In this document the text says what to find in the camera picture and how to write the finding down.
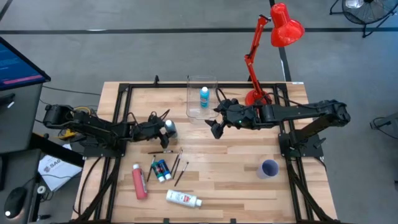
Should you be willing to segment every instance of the desk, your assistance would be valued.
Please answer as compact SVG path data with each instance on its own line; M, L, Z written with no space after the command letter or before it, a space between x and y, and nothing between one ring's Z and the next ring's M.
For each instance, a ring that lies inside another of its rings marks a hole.
M100 118L112 121L118 86L116 82L104 84L98 107ZM303 84L286 83L286 86L291 100L308 103ZM223 91L227 98L244 102L248 89L225 88ZM128 143L126 155L121 160L112 222L159 223L163 222L163 218L169 218L170 222L192 223L228 223L231 218L236 218L238 223L295 222L285 159L280 155L277 140L279 127L259 131L226 128L223 137L217 140L209 126L189 122L185 113L186 100L186 88L133 89L130 111L136 115L138 122L145 121L151 111L162 114L171 109L167 119L175 122L178 141L170 140L168 149L174 152L183 149L177 175L187 161L190 163L176 187L174 180L160 184L152 174L147 184L148 199L138 201L132 182L132 165L140 164L147 176L152 160L152 155L147 153L159 151L161 146L159 140ZM310 122L311 119L298 120L295 126L300 129ZM158 154L157 160L165 159L171 168L175 155ZM279 163L280 174L273 179L261 180L256 177L256 169L266 159L275 159ZM82 180L95 160L92 158L85 162ZM103 161L96 165L88 178L83 194L83 210L98 192ZM324 167L312 158L303 158L303 163L310 193L329 216L336 218ZM201 208L188 208L168 203L165 201L168 189L196 195L203 200L203 205ZM300 194L299 198L302 217L306 218ZM105 195L101 218L105 217L107 203L108 195Z
M9 109L0 108L0 153L26 150L30 143L42 84L0 91L1 96L15 93Z

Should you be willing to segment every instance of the blue cup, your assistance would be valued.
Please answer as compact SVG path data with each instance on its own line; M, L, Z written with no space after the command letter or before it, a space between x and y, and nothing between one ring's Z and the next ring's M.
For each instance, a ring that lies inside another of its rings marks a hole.
M256 173L260 179L275 177L279 173L279 165L275 160L267 159L260 165Z

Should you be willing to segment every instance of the gray floor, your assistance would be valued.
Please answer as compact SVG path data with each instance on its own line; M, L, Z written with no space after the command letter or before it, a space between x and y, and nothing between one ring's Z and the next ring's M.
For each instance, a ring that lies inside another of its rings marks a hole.
M329 16L332 0L284 2L305 27L359 27L344 16ZM267 15L269 8L265 0L14 0L0 30L253 27L257 15ZM398 16L385 26L397 27ZM48 86L96 93L105 81L149 81L155 75L167 81L187 75L246 80L243 55L252 40L252 34L239 33L3 37L52 77ZM343 101L352 117L346 127L322 133L327 137L323 148L333 200L344 222L398 220L398 142L369 128L373 118L398 111L397 39L396 32L366 39L359 32L307 33L286 47L292 79L305 82L310 101ZM283 81L278 50L269 41L265 33L256 56L258 78ZM42 99L72 106L99 100L46 89ZM43 115L40 105L37 118ZM35 132L48 130L36 124ZM67 221L78 183L75 179L61 188L40 212L52 214L51 222Z

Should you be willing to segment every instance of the wooden table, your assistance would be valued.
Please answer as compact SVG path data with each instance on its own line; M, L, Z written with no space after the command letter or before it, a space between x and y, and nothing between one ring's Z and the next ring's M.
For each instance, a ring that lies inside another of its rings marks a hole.
M291 100L308 103L302 83L286 84ZM112 120L118 86L118 82L104 84L98 107L100 118ZM224 92L228 98L237 98L244 103L248 89L225 88ZM138 201L132 182L132 165L139 164L147 176L152 160L152 155L147 153L159 151L161 146L158 139L129 143L121 161L112 222L162 222L163 218L170 218L170 222L225 223L231 218L236 218L238 223L295 222L286 164L280 155L277 140L279 127L259 131L226 128L223 137L217 140L209 126L189 122L185 112L186 100L186 88L133 89L130 111L136 115L138 122L145 121L151 111L160 115L171 109L167 118L177 126L178 141L171 140L169 150L178 152L183 149L177 175L187 161L190 163L176 187L174 180L160 184L152 174L147 183L148 198ZM295 121L295 125L300 129L310 122L311 119L302 119ZM171 169L175 156L176 153L158 154L156 158L165 159ZM256 177L256 169L266 159L275 159L279 163L280 173L273 179L261 180ZM91 158L85 162L80 188L95 160ZM89 176L83 194L83 210L98 192L103 160ZM303 158L303 164L310 193L326 214L336 218L324 167L312 158ZM203 200L203 205L189 208L168 203L165 200L168 189L196 195ZM302 216L306 218L303 198L301 193L298 195ZM105 217L107 203L108 194L103 200L102 218Z

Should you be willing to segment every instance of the blue bottle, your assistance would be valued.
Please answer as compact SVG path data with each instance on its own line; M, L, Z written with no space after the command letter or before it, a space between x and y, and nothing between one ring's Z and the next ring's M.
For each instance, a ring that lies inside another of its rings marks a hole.
M172 178L172 175L170 174L169 168L167 167L164 159L161 159L157 163L160 165L160 168L162 168L163 175L164 175L164 177L166 177L166 180L170 180Z
M203 87L200 90L200 106L202 108L209 107L209 89L207 87Z

